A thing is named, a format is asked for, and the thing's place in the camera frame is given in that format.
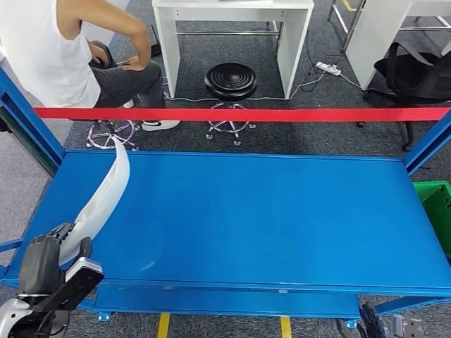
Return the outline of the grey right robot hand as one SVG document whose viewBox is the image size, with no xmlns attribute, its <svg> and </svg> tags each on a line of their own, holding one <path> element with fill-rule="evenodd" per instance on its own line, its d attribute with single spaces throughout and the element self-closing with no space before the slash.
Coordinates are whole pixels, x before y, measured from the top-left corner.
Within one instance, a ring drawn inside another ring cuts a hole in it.
<svg viewBox="0 0 451 338">
<path fill-rule="evenodd" d="M 357 324 L 357 329 L 360 337 L 386 338 L 388 336 L 383 321 L 370 301 L 363 303 L 359 312 L 364 324 L 364 326 L 360 323 Z"/>
</svg>

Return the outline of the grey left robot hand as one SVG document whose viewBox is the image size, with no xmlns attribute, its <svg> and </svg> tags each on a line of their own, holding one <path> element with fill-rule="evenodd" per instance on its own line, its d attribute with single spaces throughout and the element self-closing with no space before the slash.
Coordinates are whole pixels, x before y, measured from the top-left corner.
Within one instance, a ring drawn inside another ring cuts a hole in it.
<svg viewBox="0 0 451 338">
<path fill-rule="evenodd" d="M 63 223 L 31 240 L 20 266 L 17 297 L 25 299 L 56 293 L 80 298 L 103 280 L 101 267 L 88 260 L 91 249 L 90 237 L 85 237 L 78 245 L 78 253 L 70 265 L 72 275 L 66 279 L 66 271 L 59 263 L 61 246 L 75 228 L 73 223 Z"/>
</svg>

